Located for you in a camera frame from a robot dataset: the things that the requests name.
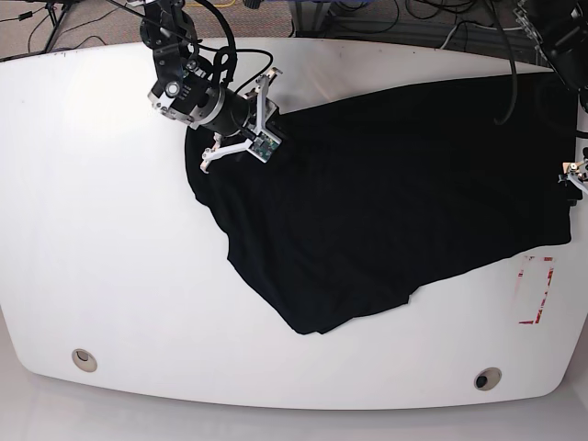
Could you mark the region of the slim black robot arm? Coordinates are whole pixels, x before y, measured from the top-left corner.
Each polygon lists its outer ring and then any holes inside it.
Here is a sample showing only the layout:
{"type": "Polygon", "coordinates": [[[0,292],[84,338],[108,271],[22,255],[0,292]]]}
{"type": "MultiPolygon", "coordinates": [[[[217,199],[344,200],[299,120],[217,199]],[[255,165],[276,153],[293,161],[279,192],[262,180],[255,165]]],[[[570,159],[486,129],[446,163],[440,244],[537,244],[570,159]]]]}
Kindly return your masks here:
{"type": "MultiPolygon", "coordinates": [[[[587,114],[587,1],[515,1],[514,15],[536,50],[573,92],[587,114]]],[[[566,128],[548,116],[544,91],[555,78],[542,81],[535,95],[539,117],[558,134],[587,141],[587,131],[566,128]]],[[[587,147],[580,162],[564,162],[559,183],[587,197],[587,147]]]]}

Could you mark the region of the large black robot arm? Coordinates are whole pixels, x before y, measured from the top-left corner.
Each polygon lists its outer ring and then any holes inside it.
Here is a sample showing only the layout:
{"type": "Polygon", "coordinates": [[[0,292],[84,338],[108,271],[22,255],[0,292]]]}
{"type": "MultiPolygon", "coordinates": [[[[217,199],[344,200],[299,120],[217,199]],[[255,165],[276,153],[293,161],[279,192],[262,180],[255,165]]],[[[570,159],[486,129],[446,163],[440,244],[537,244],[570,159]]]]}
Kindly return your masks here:
{"type": "Polygon", "coordinates": [[[208,60],[201,55],[204,47],[185,2],[140,1],[132,5],[143,9],[141,40],[153,53],[156,82],[148,95],[153,108],[192,130],[203,128],[213,134],[213,145],[202,154],[201,170],[208,170],[224,156],[243,152],[268,162],[283,141],[274,122],[278,107],[268,97],[280,70],[268,65],[250,79],[249,92],[241,87],[231,90],[242,49],[216,6],[202,2],[219,22],[226,43],[212,50],[213,58],[208,60]]]}

